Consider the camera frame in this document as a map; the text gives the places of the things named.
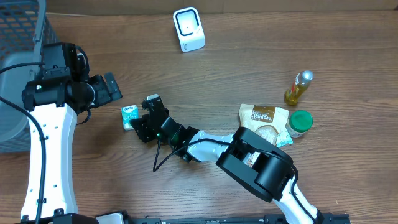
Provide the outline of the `brown nut pouch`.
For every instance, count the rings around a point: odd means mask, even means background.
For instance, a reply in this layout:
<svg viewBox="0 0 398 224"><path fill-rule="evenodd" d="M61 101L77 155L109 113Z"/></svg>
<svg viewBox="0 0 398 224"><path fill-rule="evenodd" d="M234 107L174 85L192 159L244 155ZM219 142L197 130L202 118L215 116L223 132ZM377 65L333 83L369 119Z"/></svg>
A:
<svg viewBox="0 0 398 224"><path fill-rule="evenodd" d="M276 106L241 104L240 126L254 131L269 143L277 146L277 135L286 128L289 111Z"/></svg>

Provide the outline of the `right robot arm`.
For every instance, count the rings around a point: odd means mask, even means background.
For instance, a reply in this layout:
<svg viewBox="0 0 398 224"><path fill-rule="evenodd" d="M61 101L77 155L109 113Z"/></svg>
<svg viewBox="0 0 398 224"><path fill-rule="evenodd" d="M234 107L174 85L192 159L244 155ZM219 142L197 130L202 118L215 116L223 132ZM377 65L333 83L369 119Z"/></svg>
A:
<svg viewBox="0 0 398 224"><path fill-rule="evenodd" d="M148 96L142 107L148 113L130 121L142 142L156 139L186 162L214 162L257 198L274 202L287 223L324 221L298 188L299 172L292 158L254 131L240 127L234 134L217 136L185 128L172 119L157 94Z"/></svg>

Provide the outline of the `yellow drink bottle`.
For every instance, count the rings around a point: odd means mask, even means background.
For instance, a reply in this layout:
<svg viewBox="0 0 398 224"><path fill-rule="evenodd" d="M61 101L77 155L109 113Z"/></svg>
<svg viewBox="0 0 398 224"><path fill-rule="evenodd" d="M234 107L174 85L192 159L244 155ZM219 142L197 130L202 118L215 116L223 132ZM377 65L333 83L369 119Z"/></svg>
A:
<svg viewBox="0 0 398 224"><path fill-rule="evenodd" d="M313 80L313 72L305 70L300 72L289 89L285 91L284 102L288 105L296 105L301 95L309 88Z"/></svg>

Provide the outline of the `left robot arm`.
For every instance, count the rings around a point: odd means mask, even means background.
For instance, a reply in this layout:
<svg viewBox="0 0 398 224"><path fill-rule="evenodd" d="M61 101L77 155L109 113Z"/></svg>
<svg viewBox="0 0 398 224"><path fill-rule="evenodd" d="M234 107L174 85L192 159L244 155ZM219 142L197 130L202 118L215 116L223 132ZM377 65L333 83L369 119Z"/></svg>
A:
<svg viewBox="0 0 398 224"><path fill-rule="evenodd" d="M21 223L55 223L77 216L72 144L78 115L122 98L112 73L90 76L81 47L43 47L39 77L22 91L30 129L30 166Z"/></svg>

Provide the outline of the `green lid jar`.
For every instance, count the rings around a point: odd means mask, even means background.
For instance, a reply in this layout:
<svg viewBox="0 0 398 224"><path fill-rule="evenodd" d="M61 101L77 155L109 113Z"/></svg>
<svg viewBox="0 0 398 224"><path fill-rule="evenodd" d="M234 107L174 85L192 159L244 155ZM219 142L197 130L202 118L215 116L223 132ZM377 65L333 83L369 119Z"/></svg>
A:
<svg viewBox="0 0 398 224"><path fill-rule="evenodd" d="M298 110L289 116L285 127L292 138L299 138L304 135L312 125L312 115L308 111Z"/></svg>

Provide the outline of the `teal tissue pack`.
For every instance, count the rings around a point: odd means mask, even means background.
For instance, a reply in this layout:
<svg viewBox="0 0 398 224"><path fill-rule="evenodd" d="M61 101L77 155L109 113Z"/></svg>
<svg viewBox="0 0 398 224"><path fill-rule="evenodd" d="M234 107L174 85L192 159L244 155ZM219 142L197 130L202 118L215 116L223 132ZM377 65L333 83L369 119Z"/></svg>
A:
<svg viewBox="0 0 398 224"><path fill-rule="evenodd" d="M139 110L136 105L125 106L121 108L121 115L123 119L123 128L125 131L133 130L130 120L139 119Z"/></svg>

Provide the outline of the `teal snack packet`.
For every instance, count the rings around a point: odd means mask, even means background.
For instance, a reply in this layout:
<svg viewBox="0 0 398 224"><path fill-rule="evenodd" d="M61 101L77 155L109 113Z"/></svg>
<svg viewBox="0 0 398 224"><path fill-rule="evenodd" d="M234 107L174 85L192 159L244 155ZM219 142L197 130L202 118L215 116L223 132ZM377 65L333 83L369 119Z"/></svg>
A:
<svg viewBox="0 0 398 224"><path fill-rule="evenodd" d="M278 135L277 135L277 147L283 147L286 145L292 145L294 142L292 137L290 136L289 132L286 128L284 128Z"/></svg>

